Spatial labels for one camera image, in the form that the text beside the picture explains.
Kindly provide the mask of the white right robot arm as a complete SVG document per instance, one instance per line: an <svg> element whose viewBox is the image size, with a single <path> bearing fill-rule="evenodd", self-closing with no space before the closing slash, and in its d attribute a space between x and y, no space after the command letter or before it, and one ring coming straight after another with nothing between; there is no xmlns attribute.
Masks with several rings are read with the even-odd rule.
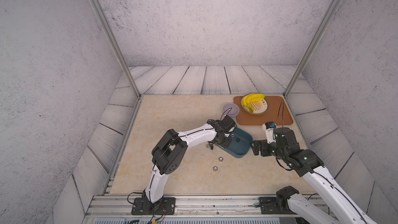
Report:
<svg viewBox="0 0 398 224"><path fill-rule="evenodd" d="M323 161L310 149L301 149L294 131L278 128L275 123L267 122L263 126L265 140L256 140L251 147L256 156L275 157L286 171L294 171L309 183L324 200L334 217L325 213L292 186L276 193L274 203L260 206L274 208L278 213L295 213L310 224L372 224L374 221L346 194L335 181Z"/></svg>

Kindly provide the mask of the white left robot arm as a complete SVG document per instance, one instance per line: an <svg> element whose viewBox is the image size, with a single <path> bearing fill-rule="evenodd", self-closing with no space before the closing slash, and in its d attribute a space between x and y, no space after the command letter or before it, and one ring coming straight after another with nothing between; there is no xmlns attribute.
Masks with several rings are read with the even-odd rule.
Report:
<svg viewBox="0 0 398 224"><path fill-rule="evenodd" d="M160 204L169 175L181 164L186 151L203 143L228 147L235 121L226 116L222 120L209 119L198 128L176 132L168 130L152 150L152 173L147 188L142 193L144 206L152 209Z"/></svg>

